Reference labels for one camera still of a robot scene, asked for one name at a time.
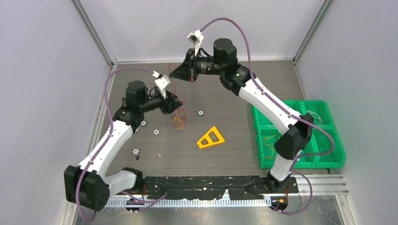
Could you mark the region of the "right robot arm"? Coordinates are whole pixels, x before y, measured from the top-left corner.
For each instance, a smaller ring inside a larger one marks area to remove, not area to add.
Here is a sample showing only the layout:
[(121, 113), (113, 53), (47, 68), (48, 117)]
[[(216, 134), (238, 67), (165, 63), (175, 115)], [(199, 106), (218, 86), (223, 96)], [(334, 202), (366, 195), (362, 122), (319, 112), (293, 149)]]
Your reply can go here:
[(276, 158), (267, 174), (267, 183), (273, 192), (281, 192), (287, 185), (295, 159), (311, 139), (313, 117), (289, 108), (251, 69), (240, 64), (231, 40), (215, 40), (213, 55), (200, 47), (201, 41), (197, 37), (189, 40), (195, 47), (187, 51), (183, 63), (170, 73), (170, 77), (194, 82), (198, 75), (217, 75), (223, 87), (249, 102), (271, 121), (282, 136), (274, 144)]

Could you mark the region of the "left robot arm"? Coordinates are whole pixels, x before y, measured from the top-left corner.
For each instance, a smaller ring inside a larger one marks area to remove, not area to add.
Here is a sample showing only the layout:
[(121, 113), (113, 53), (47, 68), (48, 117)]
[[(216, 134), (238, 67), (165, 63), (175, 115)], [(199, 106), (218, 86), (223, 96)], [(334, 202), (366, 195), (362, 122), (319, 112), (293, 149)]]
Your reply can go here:
[(101, 211), (110, 197), (129, 190), (139, 194), (144, 188), (142, 172), (125, 167), (119, 173), (106, 176), (110, 163), (121, 147), (137, 131), (146, 112), (159, 109), (171, 114), (183, 103), (169, 91), (172, 82), (155, 80), (151, 93), (142, 81), (130, 82), (122, 106), (111, 118), (107, 132), (91, 153), (78, 166), (68, 166), (64, 172), (66, 200), (95, 212)]

